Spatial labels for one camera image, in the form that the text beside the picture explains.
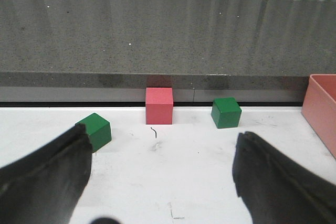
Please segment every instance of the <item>granite countertop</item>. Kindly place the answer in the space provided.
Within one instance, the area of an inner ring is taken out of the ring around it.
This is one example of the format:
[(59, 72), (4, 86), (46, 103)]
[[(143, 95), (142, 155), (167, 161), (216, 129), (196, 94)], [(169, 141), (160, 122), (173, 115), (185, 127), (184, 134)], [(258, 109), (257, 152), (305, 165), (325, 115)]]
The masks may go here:
[(336, 3), (0, 0), (0, 87), (304, 92), (336, 72)]

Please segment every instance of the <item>pink container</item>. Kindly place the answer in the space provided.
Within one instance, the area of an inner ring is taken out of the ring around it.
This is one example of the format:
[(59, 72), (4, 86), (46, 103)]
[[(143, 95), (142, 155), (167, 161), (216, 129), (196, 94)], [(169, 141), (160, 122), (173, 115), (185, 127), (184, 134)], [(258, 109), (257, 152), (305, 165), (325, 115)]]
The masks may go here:
[(312, 74), (302, 114), (336, 158), (336, 74)]

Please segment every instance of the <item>green block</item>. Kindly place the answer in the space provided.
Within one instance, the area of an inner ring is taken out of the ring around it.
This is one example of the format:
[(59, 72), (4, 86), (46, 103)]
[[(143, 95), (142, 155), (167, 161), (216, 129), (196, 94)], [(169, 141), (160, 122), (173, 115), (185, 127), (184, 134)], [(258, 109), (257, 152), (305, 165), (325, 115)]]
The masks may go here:
[(241, 108), (233, 97), (214, 100), (211, 117), (218, 129), (238, 127), (240, 115)]
[(86, 133), (89, 135), (93, 153), (111, 141), (110, 122), (100, 115), (93, 113), (76, 124), (79, 123), (86, 126)]

